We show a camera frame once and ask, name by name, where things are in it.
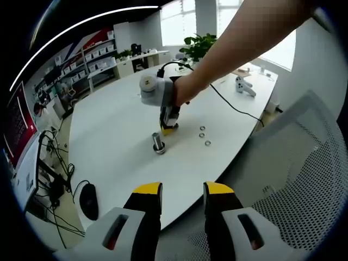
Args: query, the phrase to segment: potted plant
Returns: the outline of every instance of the potted plant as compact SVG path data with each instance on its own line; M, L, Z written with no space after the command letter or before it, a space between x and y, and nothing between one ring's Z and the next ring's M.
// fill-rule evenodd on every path
M216 42L216 35L207 34L201 37L196 34L196 36L186 37L184 41L188 47L183 47L179 50L179 52L185 53L185 56L190 58L194 63L199 62Z
M124 50L123 52L121 52L120 54L120 60L124 61L124 60L128 60L129 56L132 55L132 51L131 50Z

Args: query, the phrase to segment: human hand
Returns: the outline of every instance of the human hand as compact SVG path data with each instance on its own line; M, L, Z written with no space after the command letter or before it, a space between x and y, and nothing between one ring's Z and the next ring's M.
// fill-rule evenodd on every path
M175 81L176 106L181 106L185 102L188 103L205 87L193 73L178 78Z

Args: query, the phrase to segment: floor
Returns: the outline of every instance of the floor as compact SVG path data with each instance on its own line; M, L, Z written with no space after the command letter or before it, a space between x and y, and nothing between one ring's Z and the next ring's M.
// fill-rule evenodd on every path
M95 88L95 90L99 90L103 86L109 84L111 81L105 82L104 84L98 86ZM269 114L267 112L264 113L262 117L262 121L264 122L265 126L272 122L280 113L275 112L273 114ZM67 117L61 125L61 129L58 133L57 139L60 145L60 148L69 151L69 134L70 134L70 125L71 125L71 120L72 120L72 115ZM261 129L261 125L257 125L255 128L255 131L259 131ZM68 153L61 152L61 156L63 160L65 161L66 165L69 163L68 160ZM58 161L55 162L54 164L55 170L57 173L64 174L63 168L61 167L60 163ZM82 225L80 223L76 208L74 203L72 202L72 195L70 193L65 192L63 196L60 198L60 206L55 210L55 214L59 215L63 219L65 219L68 223L74 225L77 227L79 230L83 231ZM62 221L57 219L57 223L59 225L66 226L66 224ZM63 241L66 245L66 247L72 247L79 243L83 238L75 235L69 231L65 231L61 229L61 236L63 238Z

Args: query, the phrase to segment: ceiling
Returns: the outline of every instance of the ceiling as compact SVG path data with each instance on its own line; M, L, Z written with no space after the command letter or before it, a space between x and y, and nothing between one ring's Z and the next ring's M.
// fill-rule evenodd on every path
M3 64L5 65L6 74L2 77L2 93L3 91L9 90L15 77L30 57L47 41L64 29L86 18L107 11L144 5L162 6L168 2L170 0L98 0L93 5L88 4L86 0L36 0L6 3L7 17L12 18L3 21L3 24L6 25L3 26L4 35L2 37L6 50L5 56L3 57L5 59L3 60ZM37 28L45 11L46 15L37 31L35 41L30 45L35 28ZM23 80L25 81L28 75L32 75L35 72L38 68L37 66L42 65L52 55L70 44L73 39L88 35L113 24L141 21L156 11L157 9L143 9L115 13L97 18L74 28L55 40L30 63L30 66L24 71Z

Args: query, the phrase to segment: white cabinet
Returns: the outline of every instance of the white cabinet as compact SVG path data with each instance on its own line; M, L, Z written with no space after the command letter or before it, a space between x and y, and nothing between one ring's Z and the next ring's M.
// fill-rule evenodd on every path
M132 61L122 61L117 65L120 78L131 75L134 73Z
M158 54L158 62L159 64L165 64L170 62L170 53L160 53Z

